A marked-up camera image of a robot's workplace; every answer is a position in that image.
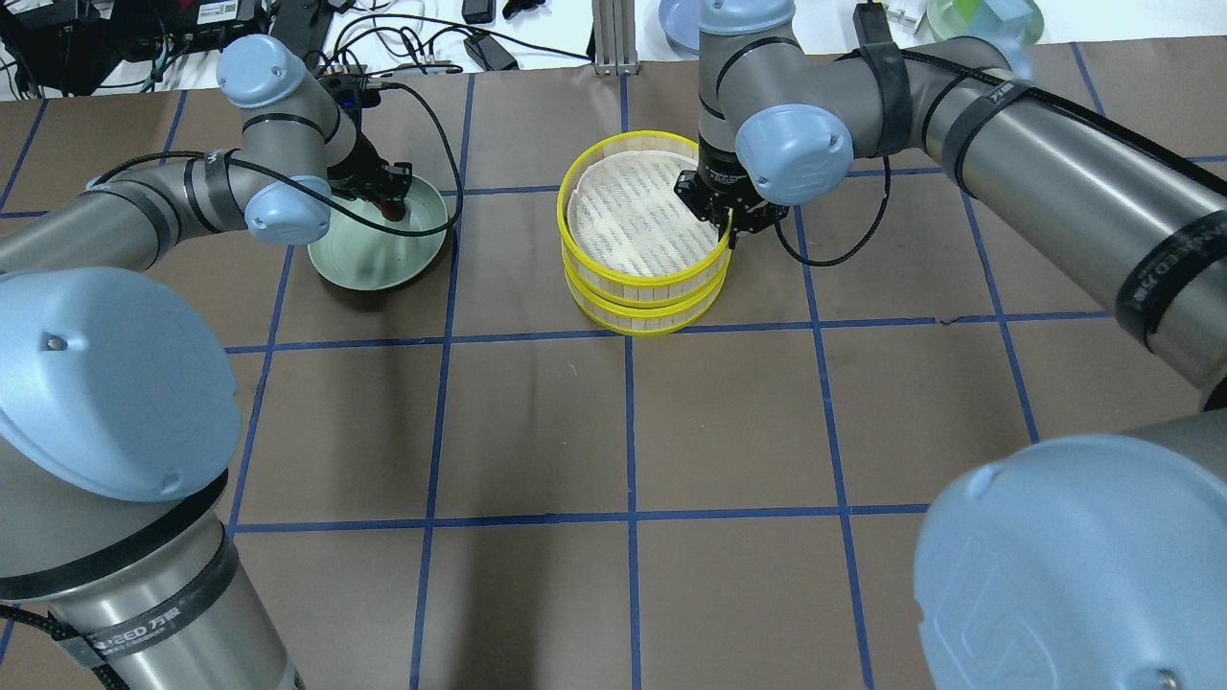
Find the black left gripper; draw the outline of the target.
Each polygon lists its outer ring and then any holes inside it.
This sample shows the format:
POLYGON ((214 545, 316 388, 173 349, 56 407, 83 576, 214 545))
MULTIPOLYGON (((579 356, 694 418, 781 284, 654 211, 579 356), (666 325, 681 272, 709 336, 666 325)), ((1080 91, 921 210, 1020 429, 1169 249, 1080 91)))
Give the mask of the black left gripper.
POLYGON ((337 196, 374 204, 377 199, 402 199, 413 180, 411 163, 390 163, 364 135, 364 112, 382 106, 382 92, 368 79, 325 75, 317 79, 333 99, 335 115, 323 126, 326 179, 337 196))

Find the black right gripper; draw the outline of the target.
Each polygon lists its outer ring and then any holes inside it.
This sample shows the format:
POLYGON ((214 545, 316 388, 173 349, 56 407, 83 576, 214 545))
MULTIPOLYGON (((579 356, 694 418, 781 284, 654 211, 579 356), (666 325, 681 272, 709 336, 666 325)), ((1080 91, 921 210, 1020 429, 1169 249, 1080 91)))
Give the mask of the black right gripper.
POLYGON ((742 233, 760 233, 787 219, 787 207, 760 195, 736 153, 698 140, 694 169, 680 171, 672 192, 698 221, 710 223, 735 249, 742 233))

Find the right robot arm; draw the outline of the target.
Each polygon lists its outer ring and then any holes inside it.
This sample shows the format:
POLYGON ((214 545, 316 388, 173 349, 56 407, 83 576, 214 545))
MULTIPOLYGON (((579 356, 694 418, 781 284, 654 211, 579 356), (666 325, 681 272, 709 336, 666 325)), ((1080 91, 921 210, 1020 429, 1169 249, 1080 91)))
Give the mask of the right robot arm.
POLYGON ((644 689, 1225 686, 1191 386, 980 201, 901 176, 863 255, 750 239, 736 324, 636 345, 644 689))

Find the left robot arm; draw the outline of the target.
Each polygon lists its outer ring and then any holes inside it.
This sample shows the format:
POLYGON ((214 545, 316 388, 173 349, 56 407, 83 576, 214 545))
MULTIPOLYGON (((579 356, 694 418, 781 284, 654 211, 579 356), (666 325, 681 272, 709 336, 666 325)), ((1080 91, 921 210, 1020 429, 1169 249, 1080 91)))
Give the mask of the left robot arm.
POLYGON ((310 244, 342 199, 390 230, 412 184, 272 36, 225 48, 218 85, 240 149, 133 160, 2 239, 2 616, 108 689, 303 685, 216 514, 229 359, 148 266, 231 231, 310 244))

